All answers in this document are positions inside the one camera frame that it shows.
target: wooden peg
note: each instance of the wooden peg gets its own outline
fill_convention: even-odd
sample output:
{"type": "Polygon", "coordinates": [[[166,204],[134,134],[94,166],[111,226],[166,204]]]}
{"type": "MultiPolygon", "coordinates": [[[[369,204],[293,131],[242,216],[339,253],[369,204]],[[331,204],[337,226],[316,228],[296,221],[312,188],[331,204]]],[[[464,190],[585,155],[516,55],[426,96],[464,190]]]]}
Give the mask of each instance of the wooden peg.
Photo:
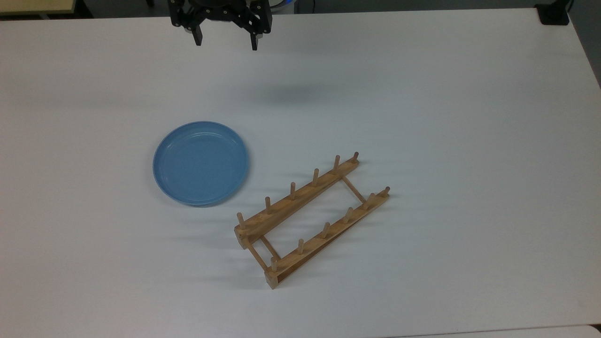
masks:
{"type": "Polygon", "coordinates": [[[328,231],[330,230],[330,223],[326,222],[326,224],[323,226],[323,230],[321,233],[321,238],[325,239],[326,237],[328,237],[328,231]]]}
{"type": "Polygon", "coordinates": [[[265,197],[265,212],[267,212],[268,215],[271,214],[271,200],[269,199],[269,196],[265,197]]]}
{"type": "Polygon", "coordinates": [[[350,216],[353,213],[353,208],[349,208],[349,210],[346,211],[346,215],[344,216],[344,218],[342,219],[342,224],[347,224],[350,220],[350,216]]]}
{"type": "Polygon", "coordinates": [[[336,155],[334,159],[334,169],[332,170],[334,174],[338,171],[338,164],[340,164],[340,155],[336,155]]]}
{"type": "Polygon", "coordinates": [[[382,190],[378,195],[382,196],[382,197],[386,197],[388,196],[388,192],[390,191],[390,187],[387,186],[386,188],[384,188],[384,190],[382,190]]]}
{"type": "Polygon", "coordinates": [[[317,186],[317,177],[319,176],[319,169],[315,168],[313,171],[313,182],[311,182],[311,186],[317,186]]]}
{"type": "Polygon", "coordinates": [[[376,195],[372,192],[370,194],[370,196],[367,197],[367,201],[365,201],[365,203],[363,203],[363,205],[361,206],[361,209],[363,209],[363,210],[369,209],[370,204],[374,203],[375,198],[376,198],[376,195]]]}
{"type": "Polygon", "coordinates": [[[246,223],[244,222],[244,217],[242,217],[242,213],[239,212],[236,214],[238,216],[238,223],[240,223],[240,229],[246,230],[246,223]]]}
{"type": "Polygon", "coordinates": [[[299,247],[298,247],[298,249],[296,249],[296,253],[302,254],[302,250],[303,250],[304,246],[305,246],[305,241],[303,241],[302,238],[299,239],[299,247]]]}
{"type": "Polygon", "coordinates": [[[290,184],[290,199],[294,200],[294,193],[296,192],[296,183],[292,182],[290,184]]]}

